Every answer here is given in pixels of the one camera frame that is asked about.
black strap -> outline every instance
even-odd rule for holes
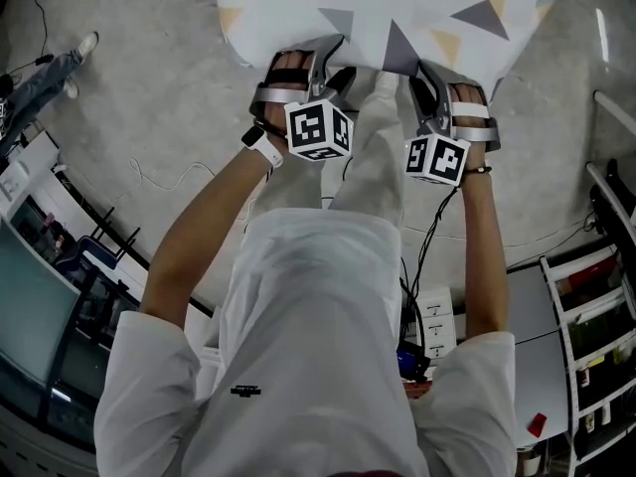
[[[474,170],[465,170],[462,177],[466,178],[468,175],[483,175],[484,173],[490,173],[491,171],[493,171],[493,169],[490,166],[480,166]]]
[[[274,136],[277,136],[280,139],[285,140],[285,143],[287,142],[287,136],[283,134],[283,132],[280,129],[278,129],[278,127],[274,127],[270,123],[265,122],[264,120],[258,120],[257,118],[254,119],[253,124],[254,124],[254,127],[258,127],[259,129],[262,129],[268,134],[273,134]]]
[[[309,80],[309,70],[307,69],[272,69],[263,84],[270,86],[274,83],[302,83],[307,85]]]

white sneaker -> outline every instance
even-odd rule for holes
[[[71,78],[66,78],[64,80],[64,92],[67,93],[69,99],[77,99],[78,95],[80,95],[78,84],[75,83]]]
[[[76,49],[82,63],[86,60],[86,57],[88,57],[88,55],[90,55],[90,53],[92,53],[92,51],[97,47],[98,42],[99,34],[97,32],[91,32],[83,38],[83,41],[81,41],[78,48]]]

person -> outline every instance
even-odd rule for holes
[[[40,110],[60,93],[78,98],[80,90],[71,73],[86,61],[98,42],[98,33],[91,32],[76,49],[55,57],[15,90],[10,75],[0,77],[0,158]]]
[[[274,68],[307,62],[293,52]],[[270,162],[245,148],[174,223],[141,312],[119,320],[94,420],[102,477],[514,474],[514,339],[504,332],[508,289],[488,174],[466,176],[461,188],[467,341],[437,367],[426,395],[409,403],[404,392],[397,87],[397,76],[378,75],[329,210],[319,164],[286,155],[265,184],[221,308],[222,377],[199,401],[200,364],[183,332],[188,300]],[[468,85],[452,95],[481,102]],[[265,115],[285,131],[279,105]],[[457,124],[484,125],[466,118]],[[269,140],[286,153],[283,140]],[[472,145],[467,168],[484,160],[483,145]]]

white cabinet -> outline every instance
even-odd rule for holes
[[[443,359],[457,346],[455,318],[448,288],[422,291],[417,296],[424,330],[424,353],[429,359]],[[417,328],[417,344],[421,344]]]

blue jeans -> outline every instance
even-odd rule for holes
[[[0,143],[0,157],[4,157],[22,130],[29,125],[40,110],[64,89],[64,80],[81,65],[81,57],[75,50],[55,57],[29,79],[23,81],[9,95],[13,116],[7,136]]]

